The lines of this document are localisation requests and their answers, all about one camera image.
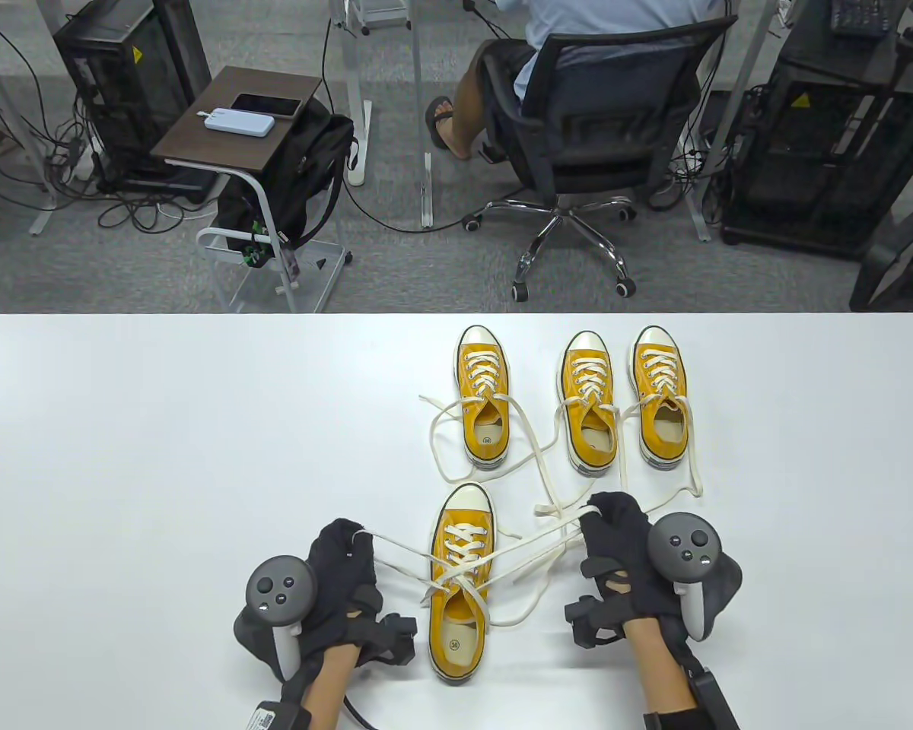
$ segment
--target sandal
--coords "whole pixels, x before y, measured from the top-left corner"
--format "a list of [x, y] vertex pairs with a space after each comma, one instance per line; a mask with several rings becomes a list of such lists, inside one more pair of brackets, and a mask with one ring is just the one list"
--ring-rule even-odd
[[[440, 104], [445, 104], [449, 102], [450, 111], [436, 113], [436, 109]], [[441, 150], [449, 150], [447, 143], [443, 142], [443, 137], [440, 136], [439, 129], [436, 129], [436, 125], [439, 122], [442, 122], [443, 119], [449, 119], [453, 117], [453, 101], [450, 101], [449, 97], [436, 97], [435, 100], [429, 102], [429, 106], [426, 107], [426, 128], [429, 129], [429, 138], [433, 142], [433, 146]]]

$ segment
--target computer tower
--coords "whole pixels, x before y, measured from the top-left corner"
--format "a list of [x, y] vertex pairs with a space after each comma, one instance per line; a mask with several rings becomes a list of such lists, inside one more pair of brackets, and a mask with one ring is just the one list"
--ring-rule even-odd
[[216, 180], [150, 154], [209, 83], [196, 24], [184, 8], [186, 0], [93, 0], [54, 34], [104, 148], [102, 191], [202, 202]]
[[724, 240], [857, 258], [913, 175], [913, 64], [853, 141], [879, 92], [779, 60], [744, 111]]

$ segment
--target sneaker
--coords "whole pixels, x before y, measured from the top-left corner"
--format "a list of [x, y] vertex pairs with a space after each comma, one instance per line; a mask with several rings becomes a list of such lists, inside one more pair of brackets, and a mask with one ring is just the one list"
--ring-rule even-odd
[[612, 397], [612, 359], [606, 344], [593, 332], [579, 332], [561, 355], [558, 402], [568, 427], [568, 458], [586, 476], [599, 475], [616, 460]]
[[501, 343], [487, 327], [468, 327], [456, 344], [453, 375], [463, 403], [463, 444], [480, 469], [496, 469], [507, 456], [510, 376]]
[[640, 402], [640, 451], [657, 469], [672, 469], [689, 441], [686, 372], [662, 327], [642, 330], [629, 354], [629, 380]]
[[[460, 566], [494, 552], [496, 524], [490, 497], [480, 484], [461, 484], [440, 510], [430, 553], [451, 566]], [[430, 563], [430, 578], [439, 581], [447, 570]], [[470, 570], [444, 583], [445, 590], [430, 598], [429, 658], [436, 674], [451, 684], [472, 677], [484, 655], [488, 618], [480, 602], [487, 590], [479, 590], [491, 574], [492, 563]]]

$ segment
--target floor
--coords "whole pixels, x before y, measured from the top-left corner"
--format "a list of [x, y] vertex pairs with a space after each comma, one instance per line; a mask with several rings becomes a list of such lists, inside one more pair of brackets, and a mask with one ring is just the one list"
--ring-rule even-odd
[[[737, 68], [756, 18], [746, 0], [725, 53], [724, 76]], [[65, 3], [76, 11], [81, 1]], [[320, 70], [327, 5], [304, 0], [193, 0], [210, 66], [224, 64], [280, 71]], [[425, 98], [449, 93], [488, 29], [460, 10], [457, 0], [421, 0]], [[488, 9], [488, 14], [495, 14]], [[505, 22], [520, 33], [521, 17]], [[33, 4], [0, 5], [0, 28], [30, 60], [40, 79], [50, 125], [69, 116], [74, 87]], [[768, 38], [753, 82], [764, 81], [780, 41]], [[418, 226], [417, 119], [412, 100], [408, 32], [374, 31], [360, 39], [363, 91], [374, 101], [372, 153], [357, 201], [400, 228]], [[345, 88], [338, 46], [328, 58], [336, 105]], [[39, 119], [33, 81], [21, 60], [0, 40], [0, 72], [31, 119]], [[5, 157], [5, 171], [26, 177], [19, 156]], [[513, 190], [507, 166], [457, 163], [434, 156], [436, 221], [459, 219], [490, 198]], [[30, 205], [42, 199], [32, 187], [0, 177], [0, 191]], [[96, 225], [102, 204], [78, 202], [57, 211], [45, 233], [29, 236], [33, 213], [0, 201], [0, 313], [217, 312], [208, 271], [193, 248], [204, 220], [149, 236], [129, 225]], [[913, 180], [894, 208], [913, 209]], [[629, 224], [609, 215], [590, 218], [620, 244], [638, 294], [619, 299], [605, 261], [577, 233], [558, 230], [553, 246], [530, 275], [530, 302], [510, 301], [510, 281], [520, 251], [537, 220], [488, 219], [477, 233], [460, 227], [404, 234], [380, 229], [348, 198], [339, 201], [348, 247], [355, 260], [332, 292], [330, 312], [831, 312], [846, 310], [857, 266], [754, 246], [698, 243], [685, 206], [642, 211]]]

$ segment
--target white power bank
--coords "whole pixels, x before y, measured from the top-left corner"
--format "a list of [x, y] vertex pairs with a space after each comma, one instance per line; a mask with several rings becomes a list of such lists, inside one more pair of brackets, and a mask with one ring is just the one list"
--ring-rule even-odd
[[237, 109], [214, 109], [203, 119], [207, 129], [216, 132], [233, 132], [234, 135], [262, 137], [273, 128], [273, 117], [266, 114], [241, 112]]

